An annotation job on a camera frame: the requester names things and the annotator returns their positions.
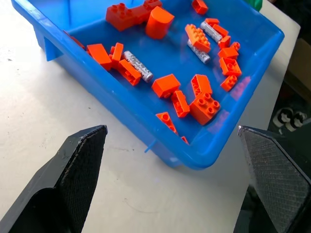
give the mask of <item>white table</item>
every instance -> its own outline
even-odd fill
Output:
[[[10,1],[0,5],[0,218],[67,136],[106,124],[83,232],[233,232],[249,182],[236,131],[212,167],[167,167],[64,69],[45,61]],[[261,12],[285,39],[239,124],[266,129],[300,27],[266,0]]]

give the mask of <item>orange slope brick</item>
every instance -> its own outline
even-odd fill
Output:
[[[214,24],[213,29],[215,29],[216,32],[218,32],[220,35],[222,35],[222,37],[225,37],[226,35],[229,34],[229,32],[226,29],[222,28],[218,24]]]
[[[242,75],[242,71],[236,60],[230,58],[221,58],[219,60],[220,67],[223,70],[223,75]]]
[[[208,10],[203,0],[193,0],[191,5],[199,15],[204,15]]]
[[[206,92],[209,94],[213,93],[213,90],[209,84],[208,77],[206,75],[196,74],[191,79],[191,85],[194,92],[194,95],[197,97],[202,92]]]
[[[171,97],[171,100],[178,117],[185,117],[190,112],[186,97],[182,91],[175,91]]]
[[[238,78],[235,75],[230,75],[229,77],[227,77],[223,83],[221,84],[221,87],[226,91],[230,91],[234,85],[237,83]]]
[[[187,24],[185,30],[194,47],[199,51],[210,51],[210,43],[201,28],[196,28],[193,24]]]
[[[119,62],[118,72],[133,86],[137,85],[141,78],[141,73],[135,70],[125,59]]]
[[[111,69],[111,59],[109,58],[102,44],[88,45],[86,48],[91,57],[94,58],[94,60],[99,64],[101,64],[102,67],[104,67],[106,70]]]
[[[156,116],[164,123],[167,125],[167,127],[170,128],[170,130],[172,130],[175,134],[178,135],[177,130],[171,120],[171,117],[169,115],[168,112],[164,112],[164,113],[158,113],[156,114]]]
[[[180,82],[173,75],[167,75],[154,81],[151,88],[159,98],[168,98],[171,94],[178,90]]]
[[[210,94],[202,92],[190,104],[190,114],[201,124],[208,123],[219,111],[220,104]]]
[[[118,69],[118,65],[122,57],[122,52],[123,52],[123,44],[121,43],[116,43],[115,46],[111,47],[109,57],[112,61],[112,68]]]

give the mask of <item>orange curved brick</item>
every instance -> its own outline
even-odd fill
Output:
[[[156,116],[164,123],[167,125],[167,127],[170,128],[170,130],[172,130],[175,134],[178,135],[177,130],[171,120],[171,117],[169,115],[168,112],[164,112],[164,113],[158,113],[156,114]]]
[[[224,75],[235,75],[237,77],[242,75],[242,71],[236,60],[222,57],[219,63]]]
[[[202,92],[190,104],[190,114],[201,124],[208,123],[219,111],[220,104],[210,94]]]
[[[208,10],[203,0],[193,0],[191,5],[199,15],[204,15]]]
[[[185,30],[191,44],[194,47],[196,47],[199,51],[210,51],[210,43],[201,28],[196,28],[193,24],[187,24]]]
[[[178,117],[185,117],[190,112],[186,97],[182,91],[175,91],[171,97],[171,100]]]
[[[141,73],[135,70],[125,59],[119,62],[118,72],[133,86],[137,85],[140,81]]]
[[[230,75],[227,77],[223,83],[220,85],[226,92],[230,91],[234,85],[237,83],[238,78],[235,75]]]
[[[206,92],[209,94],[213,93],[213,90],[209,84],[209,80],[206,75],[196,74],[191,79],[191,86],[196,97],[202,92]]]
[[[167,75],[154,81],[151,88],[159,98],[168,98],[180,87],[180,82],[173,75]]]

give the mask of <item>lego piece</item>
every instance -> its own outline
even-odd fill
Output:
[[[205,21],[203,21],[200,25],[200,28],[203,29],[203,31],[209,35],[210,37],[212,37],[212,39],[214,41],[216,41],[216,43],[218,43],[223,37],[222,35],[220,35],[218,32],[215,31],[215,29],[213,29],[212,26],[210,26],[209,24],[207,24]]]
[[[199,15],[204,15],[208,10],[203,0],[193,0],[191,5]]]
[[[202,92],[190,104],[191,115],[201,124],[208,123],[219,111],[220,104],[210,94]]]
[[[237,77],[242,75],[242,72],[236,60],[222,57],[219,60],[219,63],[224,75],[235,75]]]
[[[152,78],[153,78],[153,73],[150,72],[150,70],[148,70],[146,68],[146,66],[144,66],[143,63],[141,63],[130,51],[125,51],[124,52],[124,58],[131,63],[131,65],[139,72],[141,73],[141,78],[145,81],[145,82],[149,82]]]
[[[223,48],[228,48],[230,46],[230,41],[231,41],[231,36],[226,35],[223,37],[220,41],[218,41],[218,46],[223,49]]]
[[[179,118],[185,117],[190,112],[186,97],[182,91],[175,91],[171,97],[171,100]]]
[[[180,87],[180,82],[173,75],[167,75],[154,81],[151,88],[159,98],[168,98]]]
[[[109,58],[102,44],[88,45],[86,48],[91,57],[94,58],[94,60],[99,64],[101,64],[102,67],[104,67],[106,70],[111,69],[111,59]]]
[[[175,134],[178,135],[177,130],[170,118],[170,115],[168,112],[164,112],[164,113],[158,113],[156,114],[156,116],[164,123],[167,125],[167,127],[170,128],[170,130],[172,130]]]
[[[118,69],[119,62],[122,57],[122,52],[123,52],[123,44],[121,43],[116,43],[115,46],[111,47],[109,58],[112,61],[112,67],[114,69]]]
[[[187,143],[187,144],[189,145],[189,142],[188,142],[188,140],[186,139],[185,136],[182,136],[182,137],[181,137],[181,140],[183,140],[185,143]]]
[[[233,47],[223,48],[218,53],[219,57],[231,58],[231,59],[234,59],[234,60],[236,60],[238,58],[238,55],[239,55],[239,53]]]
[[[206,75],[196,74],[191,79],[191,86],[194,92],[195,97],[200,95],[202,92],[213,94],[213,90],[210,87],[208,77]]]
[[[173,19],[172,14],[159,6],[155,7],[150,13],[146,34],[152,39],[162,39],[167,34]]]
[[[216,18],[206,18],[205,22],[212,27],[214,24],[219,24],[219,20]]]
[[[140,81],[141,74],[125,59],[119,62],[118,72],[133,86]]]
[[[161,7],[162,3],[159,0],[146,0],[143,5],[132,8],[132,13],[135,16],[135,24],[141,24],[147,22],[150,13],[155,7]]]
[[[124,3],[112,5],[107,8],[106,21],[114,26],[118,31],[134,26],[135,16],[131,9],[127,9]]]
[[[187,45],[190,47],[190,49],[197,55],[197,57],[203,62],[204,64],[207,64],[210,61],[210,56],[203,51],[199,51],[196,47],[194,47],[190,40],[187,41]]]
[[[230,91],[233,86],[237,83],[238,78],[235,75],[230,75],[227,77],[223,83],[220,85],[226,92]]]
[[[222,37],[225,37],[226,35],[229,34],[229,32],[226,29],[222,28],[218,24],[214,24],[213,29],[215,29],[216,32],[218,32],[220,35],[222,35]]]
[[[210,51],[210,43],[201,28],[196,28],[193,24],[187,24],[185,30],[194,47],[206,53]]]
[[[233,42],[230,47],[233,47],[236,51],[239,51],[241,45],[239,42]]]

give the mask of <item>black object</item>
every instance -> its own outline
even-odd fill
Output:
[[[6,215],[0,233],[80,233],[95,192],[106,126],[69,136]]]
[[[311,124],[286,137],[239,129],[254,188],[279,233],[311,232],[310,135]]]

